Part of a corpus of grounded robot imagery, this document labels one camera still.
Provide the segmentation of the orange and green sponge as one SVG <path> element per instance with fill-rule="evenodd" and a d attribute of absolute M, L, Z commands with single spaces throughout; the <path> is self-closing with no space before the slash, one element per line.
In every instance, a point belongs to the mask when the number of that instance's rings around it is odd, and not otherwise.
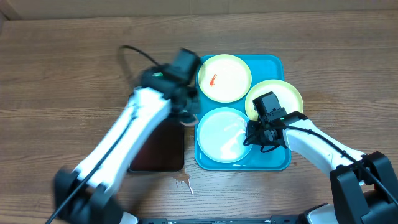
<path fill-rule="evenodd" d="M 194 114 L 185 114 L 180 118 L 180 123 L 184 126 L 195 126 L 199 120 Z"/>

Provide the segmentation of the light blue plate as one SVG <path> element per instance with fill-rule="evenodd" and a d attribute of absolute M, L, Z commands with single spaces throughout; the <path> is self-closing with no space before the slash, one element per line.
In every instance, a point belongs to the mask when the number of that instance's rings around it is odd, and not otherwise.
<path fill-rule="evenodd" d="M 241 111 L 221 107 L 207 112 L 197 127 L 197 141 L 212 161 L 229 164 L 246 157 L 252 146 L 243 144 L 249 118 Z"/>

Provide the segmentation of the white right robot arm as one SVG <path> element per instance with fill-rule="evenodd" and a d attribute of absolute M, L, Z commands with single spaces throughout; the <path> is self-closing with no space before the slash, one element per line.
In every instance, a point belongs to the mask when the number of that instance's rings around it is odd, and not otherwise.
<path fill-rule="evenodd" d="M 244 145 L 297 152 L 330 178 L 332 204 L 304 212 L 299 223 L 397 223 L 397 176 L 381 152 L 365 154 L 320 131 L 309 119 L 248 122 Z"/>

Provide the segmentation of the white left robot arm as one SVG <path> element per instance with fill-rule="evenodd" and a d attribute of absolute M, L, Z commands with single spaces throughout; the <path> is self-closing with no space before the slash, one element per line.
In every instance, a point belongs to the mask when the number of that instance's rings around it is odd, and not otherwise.
<path fill-rule="evenodd" d="M 115 196 L 129 169 L 175 172 L 184 166 L 184 127 L 200 104 L 197 89 L 138 88 L 97 147 L 72 172 L 53 180 L 56 209 L 67 223 L 139 223 Z"/>

